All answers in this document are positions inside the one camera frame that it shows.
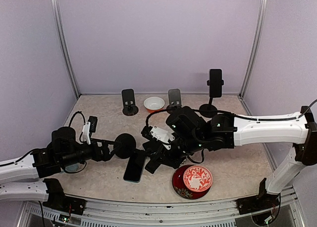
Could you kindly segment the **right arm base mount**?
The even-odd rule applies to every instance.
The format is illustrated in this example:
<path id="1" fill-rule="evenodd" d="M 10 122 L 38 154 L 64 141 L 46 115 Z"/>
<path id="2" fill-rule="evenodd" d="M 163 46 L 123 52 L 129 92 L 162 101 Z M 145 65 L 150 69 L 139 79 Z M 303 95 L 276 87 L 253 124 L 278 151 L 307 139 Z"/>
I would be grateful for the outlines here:
<path id="1" fill-rule="evenodd" d="M 240 215 L 266 210 L 281 203 L 279 194 L 268 194 L 266 187 L 266 178 L 259 185 L 259 193 L 254 196 L 239 198 L 236 200 Z"/>

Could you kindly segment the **black pole phone stand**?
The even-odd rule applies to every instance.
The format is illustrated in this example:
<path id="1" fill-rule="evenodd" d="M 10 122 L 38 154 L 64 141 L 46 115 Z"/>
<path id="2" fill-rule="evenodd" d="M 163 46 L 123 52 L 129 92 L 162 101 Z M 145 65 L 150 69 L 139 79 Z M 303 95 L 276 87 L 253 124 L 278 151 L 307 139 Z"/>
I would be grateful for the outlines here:
<path id="1" fill-rule="evenodd" d="M 204 117 L 212 118 L 217 114 L 217 108 L 212 104 L 212 101 L 214 98 L 222 96 L 222 86 L 224 85 L 222 69 L 215 68 L 209 70 L 207 85 L 209 87 L 209 102 L 200 106 L 199 113 Z"/>
<path id="2" fill-rule="evenodd" d="M 115 141 L 121 142 L 121 146 L 120 147 L 119 146 L 113 146 L 113 149 L 121 148 L 123 159 L 130 158 L 131 155 L 133 153 L 135 153 L 135 152 L 140 152 L 140 151 L 145 152 L 144 150 L 139 150 L 139 149 L 136 148 L 136 140 L 135 140 L 135 138 L 132 135 L 128 134 L 128 133 L 120 134 L 115 139 Z"/>

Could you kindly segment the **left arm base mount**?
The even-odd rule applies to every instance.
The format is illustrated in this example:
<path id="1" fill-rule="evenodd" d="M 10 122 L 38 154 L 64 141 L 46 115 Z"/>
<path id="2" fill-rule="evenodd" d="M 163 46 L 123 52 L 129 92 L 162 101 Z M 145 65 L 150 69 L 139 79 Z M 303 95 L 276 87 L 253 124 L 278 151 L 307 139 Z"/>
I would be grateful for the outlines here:
<path id="1" fill-rule="evenodd" d="M 65 195 L 58 179 L 45 178 L 43 182 L 47 187 L 46 193 L 48 194 L 47 200 L 43 202 L 45 207 L 67 212 L 69 215 L 83 215 L 86 206 L 85 199 Z"/>

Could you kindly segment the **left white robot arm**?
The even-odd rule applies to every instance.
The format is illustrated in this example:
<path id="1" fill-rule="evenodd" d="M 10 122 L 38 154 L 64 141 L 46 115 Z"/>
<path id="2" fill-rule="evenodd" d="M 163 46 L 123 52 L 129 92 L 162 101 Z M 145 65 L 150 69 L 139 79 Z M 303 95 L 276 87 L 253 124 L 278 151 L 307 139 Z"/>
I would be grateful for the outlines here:
<path id="1" fill-rule="evenodd" d="M 0 164 L 0 199 L 4 201 L 51 202 L 63 210 L 69 205 L 60 182 L 52 175 L 74 164 L 88 160 L 107 162 L 116 155 L 135 147 L 129 134 L 121 134 L 114 141 L 92 139 L 78 143 L 72 127 L 61 127 L 52 132 L 52 141 L 45 148 L 36 148 L 17 160 Z"/>

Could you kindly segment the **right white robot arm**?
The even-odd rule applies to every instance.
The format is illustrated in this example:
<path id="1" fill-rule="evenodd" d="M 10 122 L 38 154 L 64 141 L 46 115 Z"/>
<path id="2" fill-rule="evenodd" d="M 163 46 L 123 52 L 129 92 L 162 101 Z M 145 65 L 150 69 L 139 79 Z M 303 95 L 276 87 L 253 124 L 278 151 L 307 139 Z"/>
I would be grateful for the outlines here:
<path id="1" fill-rule="evenodd" d="M 299 112 L 273 116 L 245 116 L 213 111 L 205 120 L 188 106 L 170 109 L 169 130 L 148 124 L 142 130 L 144 148 L 150 161 L 146 170 L 154 173 L 160 165 L 178 168 L 186 158 L 201 150 L 217 151 L 256 143 L 292 143 L 284 161 L 269 178 L 261 181 L 253 198 L 258 209 L 272 202 L 302 169 L 317 163 L 317 124 L 309 107 Z"/>

